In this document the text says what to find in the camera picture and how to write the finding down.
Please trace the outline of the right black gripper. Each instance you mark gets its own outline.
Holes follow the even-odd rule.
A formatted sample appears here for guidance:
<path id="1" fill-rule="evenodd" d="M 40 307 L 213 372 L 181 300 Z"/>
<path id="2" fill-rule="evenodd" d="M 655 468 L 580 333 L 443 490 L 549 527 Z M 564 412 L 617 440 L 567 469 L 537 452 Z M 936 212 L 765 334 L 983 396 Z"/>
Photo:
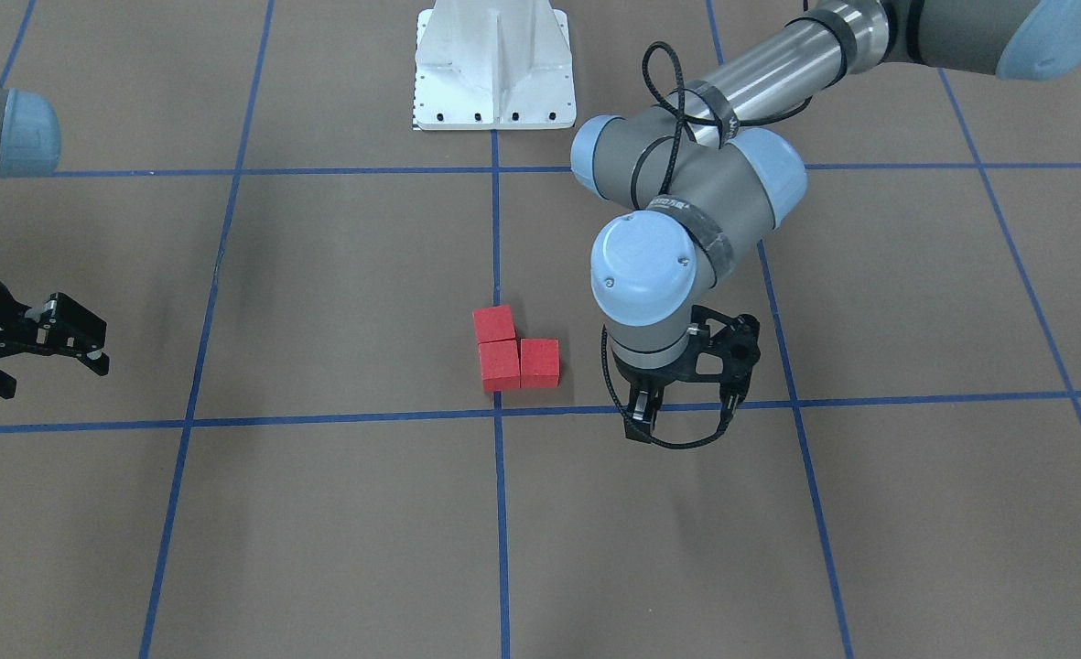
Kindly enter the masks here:
<path id="1" fill-rule="evenodd" d="M 53 293 L 39 317 L 0 281 L 0 359 L 21 353 L 71 357 L 98 376 L 110 372 L 104 353 L 108 324 L 64 293 Z M 0 399 L 16 396 L 16 379 L 0 369 Z"/>

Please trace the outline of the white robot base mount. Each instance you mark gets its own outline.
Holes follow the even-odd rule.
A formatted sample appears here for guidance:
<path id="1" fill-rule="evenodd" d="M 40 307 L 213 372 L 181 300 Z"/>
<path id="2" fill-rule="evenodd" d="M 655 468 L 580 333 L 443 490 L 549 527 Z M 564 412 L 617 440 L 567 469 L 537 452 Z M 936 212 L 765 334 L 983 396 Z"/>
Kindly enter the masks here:
<path id="1" fill-rule="evenodd" d="M 414 129 L 553 130 L 577 121 L 568 13 L 548 1 L 436 1 L 416 28 Z"/>

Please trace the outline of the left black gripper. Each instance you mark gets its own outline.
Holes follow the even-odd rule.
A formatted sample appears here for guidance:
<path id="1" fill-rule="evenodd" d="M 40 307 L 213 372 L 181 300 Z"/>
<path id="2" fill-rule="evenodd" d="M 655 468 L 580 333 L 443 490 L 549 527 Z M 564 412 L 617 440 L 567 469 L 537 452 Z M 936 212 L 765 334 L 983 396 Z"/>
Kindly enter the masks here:
<path id="1" fill-rule="evenodd" d="M 670 384 L 715 384 L 722 404 L 740 404 L 761 359 L 760 337 L 761 322 L 756 317 L 725 317 L 695 305 L 686 333 L 671 347 L 676 357 L 667 364 L 654 366 L 652 354 L 625 355 L 620 342 L 612 342 L 616 366 L 631 385 L 624 408 L 625 438 L 646 445 L 654 438 L 654 423 Z"/>

